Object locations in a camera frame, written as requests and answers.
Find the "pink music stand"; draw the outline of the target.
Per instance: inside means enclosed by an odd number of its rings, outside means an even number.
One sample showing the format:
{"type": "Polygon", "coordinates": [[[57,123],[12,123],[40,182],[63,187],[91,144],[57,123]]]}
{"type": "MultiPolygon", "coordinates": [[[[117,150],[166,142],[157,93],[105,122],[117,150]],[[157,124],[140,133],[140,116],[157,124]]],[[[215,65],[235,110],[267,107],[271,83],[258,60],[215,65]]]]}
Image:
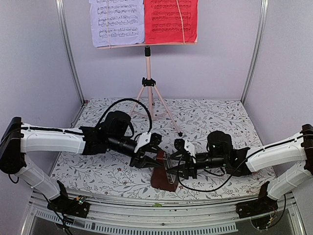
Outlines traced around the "pink music stand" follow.
{"type": "MultiPolygon", "coordinates": [[[[152,45],[171,45],[171,44],[152,44],[152,45]]],[[[98,48],[117,48],[117,47],[132,47],[132,46],[144,46],[144,54],[146,58],[146,77],[142,79],[142,87],[141,90],[139,91],[139,94],[137,98],[140,98],[144,89],[148,90],[148,101],[149,101],[149,112],[152,114],[153,113],[153,105],[154,105],[154,99],[153,99],[153,93],[156,93],[158,95],[159,100],[163,104],[163,107],[166,110],[166,113],[168,114],[169,118],[173,120],[172,113],[168,109],[163,97],[161,96],[155,80],[152,79],[151,77],[151,48],[150,44],[146,44],[145,41],[141,44],[134,44],[134,45],[120,45],[120,46],[112,46],[112,47],[98,47],[98,48]]]]}

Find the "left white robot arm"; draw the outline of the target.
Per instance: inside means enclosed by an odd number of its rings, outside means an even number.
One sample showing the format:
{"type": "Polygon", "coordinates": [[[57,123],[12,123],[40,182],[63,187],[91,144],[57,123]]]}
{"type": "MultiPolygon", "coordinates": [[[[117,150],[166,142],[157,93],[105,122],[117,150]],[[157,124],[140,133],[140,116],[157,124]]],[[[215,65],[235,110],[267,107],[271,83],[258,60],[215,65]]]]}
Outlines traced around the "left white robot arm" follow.
{"type": "Polygon", "coordinates": [[[155,168],[161,164],[146,153],[160,151],[161,135],[144,132],[135,141],[125,135],[132,129],[131,117],[122,111],[109,112],[95,127],[60,129],[32,126],[12,118],[0,143],[0,169],[16,175],[40,191],[61,212],[69,212],[73,203],[64,185],[48,177],[29,157],[28,152],[70,152],[81,155],[104,154],[113,150],[130,157],[130,166],[155,168]]]}

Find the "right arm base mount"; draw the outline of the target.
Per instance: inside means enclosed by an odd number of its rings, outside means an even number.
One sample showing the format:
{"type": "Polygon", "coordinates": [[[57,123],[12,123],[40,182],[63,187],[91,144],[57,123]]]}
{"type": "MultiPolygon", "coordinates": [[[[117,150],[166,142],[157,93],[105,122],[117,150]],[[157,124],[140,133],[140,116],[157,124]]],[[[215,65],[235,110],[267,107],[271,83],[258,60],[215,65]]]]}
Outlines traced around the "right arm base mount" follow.
{"type": "Polygon", "coordinates": [[[258,198],[236,204],[236,213],[238,214],[239,218],[246,218],[267,212],[273,212],[277,209],[277,200],[272,200],[267,196],[261,199],[258,198]]]}

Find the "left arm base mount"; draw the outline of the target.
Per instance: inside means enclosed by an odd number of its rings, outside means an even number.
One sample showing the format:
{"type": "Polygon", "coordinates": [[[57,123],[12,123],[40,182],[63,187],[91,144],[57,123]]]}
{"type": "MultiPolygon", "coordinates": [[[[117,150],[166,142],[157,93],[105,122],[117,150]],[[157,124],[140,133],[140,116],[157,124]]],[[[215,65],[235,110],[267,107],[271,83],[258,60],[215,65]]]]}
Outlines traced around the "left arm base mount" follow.
{"type": "Polygon", "coordinates": [[[59,196],[56,199],[50,200],[47,208],[65,215],[87,218],[90,206],[90,203],[83,202],[81,198],[70,199],[65,196],[59,196]]]}

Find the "purple sheet music page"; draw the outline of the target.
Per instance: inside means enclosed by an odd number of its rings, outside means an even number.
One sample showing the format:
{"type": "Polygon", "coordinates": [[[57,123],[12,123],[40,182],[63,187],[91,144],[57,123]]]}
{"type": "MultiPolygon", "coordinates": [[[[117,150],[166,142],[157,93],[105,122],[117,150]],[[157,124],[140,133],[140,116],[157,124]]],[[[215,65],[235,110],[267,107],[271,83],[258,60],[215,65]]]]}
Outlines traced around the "purple sheet music page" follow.
{"type": "Polygon", "coordinates": [[[144,1],[90,0],[94,47],[141,44],[145,41],[144,1]]]}

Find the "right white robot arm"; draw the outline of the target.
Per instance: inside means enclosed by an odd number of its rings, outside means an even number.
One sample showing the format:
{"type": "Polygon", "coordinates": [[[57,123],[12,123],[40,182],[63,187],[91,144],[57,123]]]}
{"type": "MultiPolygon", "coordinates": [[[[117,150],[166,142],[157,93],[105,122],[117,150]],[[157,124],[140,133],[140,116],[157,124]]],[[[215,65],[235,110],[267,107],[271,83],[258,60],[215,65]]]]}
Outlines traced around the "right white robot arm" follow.
{"type": "Polygon", "coordinates": [[[234,149],[229,134],[214,131],[207,136],[204,153],[196,153],[194,145],[183,139],[175,140],[175,148],[177,152],[170,158],[179,164],[166,171],[184,179],[195,179],[201,169],[224,167],[229,176],[240,177],[294,162],[285,173],[262,185],[259,198],[253,202],[256,213],[264,213],[272,201],[313,177],[313,127],[310,124],[303,125],[299,133],[289,138],[260,147],[234,149]]]}

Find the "brown wooden metronome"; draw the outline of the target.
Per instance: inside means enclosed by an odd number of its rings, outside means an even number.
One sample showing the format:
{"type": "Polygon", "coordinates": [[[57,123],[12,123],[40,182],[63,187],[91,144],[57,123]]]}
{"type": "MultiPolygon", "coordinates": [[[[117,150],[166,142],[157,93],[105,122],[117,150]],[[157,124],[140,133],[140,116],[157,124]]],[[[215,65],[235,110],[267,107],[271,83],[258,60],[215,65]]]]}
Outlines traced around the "brown wooden metronome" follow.
{"type": "Polygon", "coordinates": [[[156,189],[175,192],[178,187],[178,180],[176,179],[174,184],[168,182],[168,178],[165,173],[164,167],[164,155],[165,151],[159,151],[156,155],[156,160],[162,164],[162,167],[154,168],[151,176],[151,186],[156,189]]]}

